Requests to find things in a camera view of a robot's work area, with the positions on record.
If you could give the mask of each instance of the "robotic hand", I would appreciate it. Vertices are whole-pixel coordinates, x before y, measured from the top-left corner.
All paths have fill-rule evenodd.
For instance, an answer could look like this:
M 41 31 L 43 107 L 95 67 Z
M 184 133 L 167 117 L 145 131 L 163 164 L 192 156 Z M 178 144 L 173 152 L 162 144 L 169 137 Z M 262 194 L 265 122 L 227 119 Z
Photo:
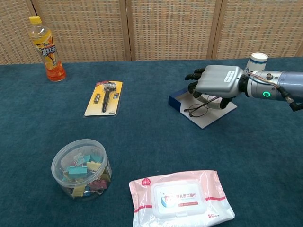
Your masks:
M 237 66 L 209 65 L 197 69 L 185 80 L 197 80 L 188 85 L 194 98 L 210 108 L 224 109 L 228 103 L 245 92 L 247 97 L 285 100 L 293 111 L 303 109 L 303 72 L 254 71 L 245 73 Z M 204 95 L 222 98 L 217 105 Z

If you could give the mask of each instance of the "pink wet wipes pack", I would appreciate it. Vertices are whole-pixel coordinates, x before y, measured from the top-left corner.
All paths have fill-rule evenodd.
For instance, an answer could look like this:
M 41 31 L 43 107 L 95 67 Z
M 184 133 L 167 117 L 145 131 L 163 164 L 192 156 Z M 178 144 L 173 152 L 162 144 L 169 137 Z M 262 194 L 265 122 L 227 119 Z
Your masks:
M 207 227 L 235 217 L 216 171 L 152 176 L 129 188 L 133 227 Z

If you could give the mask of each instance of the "orange drink bottle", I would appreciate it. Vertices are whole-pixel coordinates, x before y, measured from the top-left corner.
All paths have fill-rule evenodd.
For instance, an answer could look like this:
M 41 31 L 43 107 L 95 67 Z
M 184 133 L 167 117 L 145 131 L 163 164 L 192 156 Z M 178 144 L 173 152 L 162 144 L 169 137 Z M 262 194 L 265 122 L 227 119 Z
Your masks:
M 53 41 L 52 31 L 42 24 L 39 16 L 29 17 L 29 20 L 32 24 L 29 36 L 41 56 L 47 77 L 55 82 L 65 79 L 66 72 Z

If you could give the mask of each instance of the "white cardboard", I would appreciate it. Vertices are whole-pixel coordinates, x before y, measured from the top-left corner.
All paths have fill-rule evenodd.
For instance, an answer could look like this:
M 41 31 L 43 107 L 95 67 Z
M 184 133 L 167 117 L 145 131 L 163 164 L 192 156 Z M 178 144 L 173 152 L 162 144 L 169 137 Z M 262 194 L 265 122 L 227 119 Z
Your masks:
M 188 109 L 193 104 L 203 104 L 203 103 L 196 100 L 193 97 L 193 95 L 189 92 L 185 92 L 185 93 L 179 95 L 178 97 L 176 97 L 176 99 L 179 102 L 181 102 L 180 113 L 183 114 L 184 116 L 186 116 L 190 121 L 192 121 L 193 123 L 198 125 L 201 129 L 204 129 L 206 126 L 210 125 L 211 123 L 220 119 L 221 117 L 223 117 L 230 111 L 237 108 L 237 106 L 234 103 L 230 102 L 230 103 L 228 103 L 228 105 L 226 106 L 225 109 L 215 110 L 215 109 L 209 108 L 207 113 L 204 116 L 189 117 L 189 113 L 184 112 L 184 109 Z

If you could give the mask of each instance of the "yellow cardboard backing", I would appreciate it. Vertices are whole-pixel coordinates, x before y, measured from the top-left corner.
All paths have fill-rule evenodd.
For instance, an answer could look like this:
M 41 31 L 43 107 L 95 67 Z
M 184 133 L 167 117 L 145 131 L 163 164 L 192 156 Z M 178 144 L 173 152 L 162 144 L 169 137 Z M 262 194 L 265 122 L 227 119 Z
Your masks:
M 112 82 L 116 84 L 116 91 L 111 91 L 109 94 L 109 101 L 107 105 L 107 110 L 105 113 L 102 112 L 102 105 L 104 102 L 104 84 Z M 86 108 L 84 116 L 109 116 L 115 115 L 117 113 L 118 104 L 120 100 L 121 90 L 122 90 L 122 82 L 120 81 L 103 81 L 96 84 L 94 92 L 90 98 L 89 104 Z M 100 99 L 98 103 L 94 102 L 94 99 L 97 94 L 100 94 Z

